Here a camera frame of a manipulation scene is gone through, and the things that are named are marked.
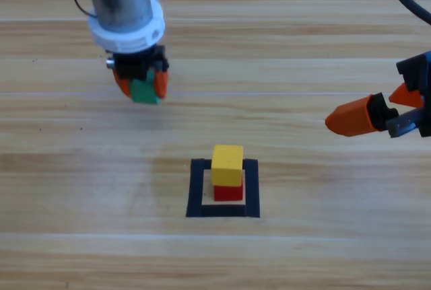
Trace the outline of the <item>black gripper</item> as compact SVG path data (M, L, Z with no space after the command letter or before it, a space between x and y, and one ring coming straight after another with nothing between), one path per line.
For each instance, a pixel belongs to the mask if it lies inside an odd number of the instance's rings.
M392 138L415 129L422 137L430 136L430 52L396 64L402 83L390 96L395 104L412 107L404 114L389 108L382 93L342 104L328 115L327 128L338 135L354 137L386 131Z
M168 93L169 68L165 46L151 46L134 53L113 52L106 60L114 80L124 95L131 97L128 79L146 80L149 70L155 71L154 91L159 98Z

